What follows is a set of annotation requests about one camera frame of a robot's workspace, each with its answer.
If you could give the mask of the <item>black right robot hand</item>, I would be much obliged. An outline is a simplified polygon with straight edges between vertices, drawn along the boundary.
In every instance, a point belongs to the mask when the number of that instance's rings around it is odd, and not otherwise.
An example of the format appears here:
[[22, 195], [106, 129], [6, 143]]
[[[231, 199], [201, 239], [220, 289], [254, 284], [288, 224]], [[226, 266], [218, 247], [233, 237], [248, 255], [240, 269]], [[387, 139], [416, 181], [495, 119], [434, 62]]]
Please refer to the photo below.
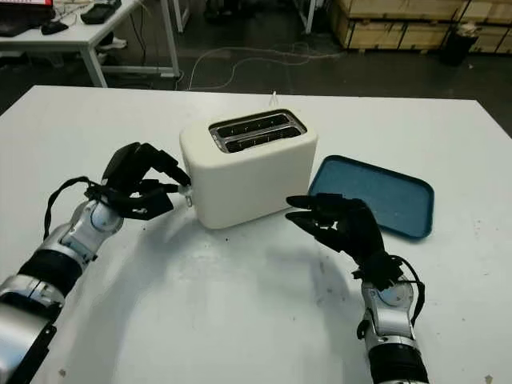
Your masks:
[[358, 198], [340, 194], [294, 195], [286, 202], [295, 211], [286, 219], [336, 252], [345, 252], [359, 265], [388, 258], [376, 219]]

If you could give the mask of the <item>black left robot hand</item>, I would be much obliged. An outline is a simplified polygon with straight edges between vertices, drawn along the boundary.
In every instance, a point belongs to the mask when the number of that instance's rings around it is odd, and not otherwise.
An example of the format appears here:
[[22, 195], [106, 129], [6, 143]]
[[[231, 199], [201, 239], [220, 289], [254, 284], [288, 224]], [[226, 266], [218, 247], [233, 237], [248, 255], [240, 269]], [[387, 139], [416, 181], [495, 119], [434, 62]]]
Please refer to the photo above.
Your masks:
[[[164, 173], [178, 184], [144, 179], [151, 169]], [[134, 142], [114, 153], [103, 173], [102, 184], [131, 196], [133, 193], [144, 194], [159, 188], [167, 193], [178, 192], [180, 186], [191, 186], [191, 180], [179, 167], [178, 161], [167, 152], [158, 150], [149, 143]]]

